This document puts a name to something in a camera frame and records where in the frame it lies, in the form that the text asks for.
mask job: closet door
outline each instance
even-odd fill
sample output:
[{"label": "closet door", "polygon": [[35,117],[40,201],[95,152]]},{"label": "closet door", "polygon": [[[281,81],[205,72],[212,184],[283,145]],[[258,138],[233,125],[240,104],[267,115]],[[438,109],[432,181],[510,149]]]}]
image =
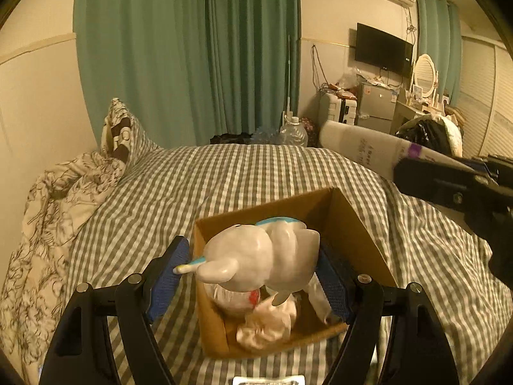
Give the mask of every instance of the closet door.
[{"label": "closet door", "polygon": [[463,157],[465,158],[478,156],[481,153],[492,112],[495,70],[495,46],[464,37],[458,108],[465,117],[463,134]]},{"label": "closet door", "polygon": [[513,60],[497,47],[497,80],[490,125],[481,154],[513,158]]}]

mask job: green curtain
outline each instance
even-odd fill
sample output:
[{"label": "green curtain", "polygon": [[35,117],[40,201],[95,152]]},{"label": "green curtain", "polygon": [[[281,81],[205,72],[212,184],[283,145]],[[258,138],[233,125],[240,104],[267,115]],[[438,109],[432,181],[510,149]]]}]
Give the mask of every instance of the green curtain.
[{"label": "green curtain", "polygon": [[439,73],[438,93],[446,90],[458,102],[461,70],[461,28],[458,8],[447,0],[417,0],[419,56],[427,53]]},{"label": "green curtain", "polygon": [[119,97],[163,147],[276,128],[298,98],[299,0],[75,0],[73,29],[97,139]]}]

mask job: silver refrigerator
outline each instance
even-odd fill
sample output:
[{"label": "silver refrigerator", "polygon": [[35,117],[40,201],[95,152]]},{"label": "silver refrigerator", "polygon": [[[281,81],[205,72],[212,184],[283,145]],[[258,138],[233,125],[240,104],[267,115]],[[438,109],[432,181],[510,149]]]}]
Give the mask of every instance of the silver refrigerator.
[{"label": "silver refrigerator", "polygon": [[367,129],[389,133],[396,101],[396,91],[361,83],[358,89],[356,124]]}]

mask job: blue gripper pad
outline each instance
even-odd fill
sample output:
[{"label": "blue gripper pad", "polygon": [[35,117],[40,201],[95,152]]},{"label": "blue gripper pad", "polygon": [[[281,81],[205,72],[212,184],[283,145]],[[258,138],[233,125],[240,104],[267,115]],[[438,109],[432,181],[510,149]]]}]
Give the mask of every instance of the blue gripper pad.
[{"label": "blue gripper pad", "polygon": [[181,275],[174,274],[173,268],[188,262],[189,242],[182,238],[151,289],[150,306],[146,312],[150,323],[164,315],[178,288]]},{"label": "blue gripper pad", "polygon": [[349,307],[347,289],[322,249],[319,251],[319,259],[317,260],[315,273],[319,278],[319,282],[326,294],[329,305],[332,307],[333,313],[342,318],[345,323],[351,323],[353,320],[353,312]]}]

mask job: silver screw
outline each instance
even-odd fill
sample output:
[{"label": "silver screw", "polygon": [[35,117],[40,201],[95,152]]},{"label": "silver screw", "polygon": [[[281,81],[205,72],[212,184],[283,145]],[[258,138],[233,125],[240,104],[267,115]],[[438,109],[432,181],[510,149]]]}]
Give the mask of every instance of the silver screw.
[{"label": "silver screw", "polygon": [[417,284],[417,282],[414,282],[410,285],[410,289],[415,293],[415,294],[420,294],[422,292],[422,286],[420,284]]},{"label": "silver screw", "polygon": [[463,194],[461,194],[460,192],[457,192],[456,194],[454,194],[452,196],[452,200],[454,201],[455,204],[462,204],[463,203]]},{"label": "silver screw", "polygon": [[81,284],[78,284],[78,286],[76,287],[76,291],[78,293],[84,293],[88,289],[89,289],[89,284],[86,282],[82,282]]},{"label": "silver screw", "polygon": [[358,275],[358,282],[361,282],[362,284],[370,284],[372,281],[373,279],[367,274]]},{"label": "silver screw", "polygon": [[143,277],[140,274],[132,274],[128,277],[128,283],[132,285],[137,285],[142,280]]},{"label": "silver screw", "polygon": [[476,175],[476,176],[474,176],[474,179],[476,180],[476,182],[479,182],[480,184],[483,184],[483,185],[489,184],[488,179],[486,179],[484,176]]}]

